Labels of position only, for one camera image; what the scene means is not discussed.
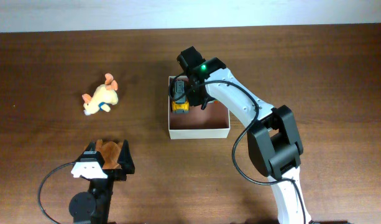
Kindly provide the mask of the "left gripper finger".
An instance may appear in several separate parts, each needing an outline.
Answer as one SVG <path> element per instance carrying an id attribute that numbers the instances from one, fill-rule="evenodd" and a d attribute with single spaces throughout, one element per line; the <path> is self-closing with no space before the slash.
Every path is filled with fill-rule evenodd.
<path id="1" fill-rule="evenodd" d="M 134 174 L 135 173 L 135 165 L 132 160 L 132 156 L 129 150 L 129 142 L 128 140 L 124 140 L 121 146 L 121 151 L 117 160 L 117 163 L 121 166 L 121 169 L 126 174 Z"/>
<path id="2" fill-rule="evenodd" d="M 98 162 L 104 164 L 101 152 L 96 150 L 96 143 L 90 142 L 83 152 L 83 162 Z"/>

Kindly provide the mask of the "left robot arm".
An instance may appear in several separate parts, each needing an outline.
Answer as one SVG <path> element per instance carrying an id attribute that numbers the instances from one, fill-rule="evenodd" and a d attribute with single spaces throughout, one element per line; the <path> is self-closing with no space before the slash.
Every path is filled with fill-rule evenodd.
<path id="1" fill-rule="evenodd" d="M 71 174 L 90 182 L 88 190 L 76 194 L 69 212 L 74 223 L 107 223 L 115 182 L 125 181 L 135 173 L 127 140 L 99 139 L 91 142 L 75 160 Z"/>

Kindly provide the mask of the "yellow grey toy truck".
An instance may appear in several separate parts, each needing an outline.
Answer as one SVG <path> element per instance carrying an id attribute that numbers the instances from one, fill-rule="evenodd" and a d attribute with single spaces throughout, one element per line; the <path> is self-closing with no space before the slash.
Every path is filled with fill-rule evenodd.
<path id="1" fill-rule="evenodd" d="M 172 93 L 172 112 L 175 114 L 188 113 L 190 105 L 185 95 L 185 82 L 183 80 L 176 80 L 173 84 Z"/>

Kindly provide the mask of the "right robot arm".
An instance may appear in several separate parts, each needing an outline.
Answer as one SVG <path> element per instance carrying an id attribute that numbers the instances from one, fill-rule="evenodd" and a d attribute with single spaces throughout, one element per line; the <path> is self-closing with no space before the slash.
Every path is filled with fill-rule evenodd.
<path id="1" fill-rule="evenodd" d="M 238 173 L 256 185 L 272 188 L 279 223 L 312 223 L 300 184 L 303 144 L 292 110 L 275 107 L 255 96 L 218 58 L 206 60 L 194 48 L 182 51 L 177 62 L 188 79 L 184 93 L 173 101 L 188 98 L 191 106 L 206 108 L 213 100 L 222 103 L 244 126 L 232 147 L 232 163 Z M 247 139 L 249 158 L 256 170 L 267 178 L 261 182 L 246 175 L 236 161 L 236 149 Z"/>

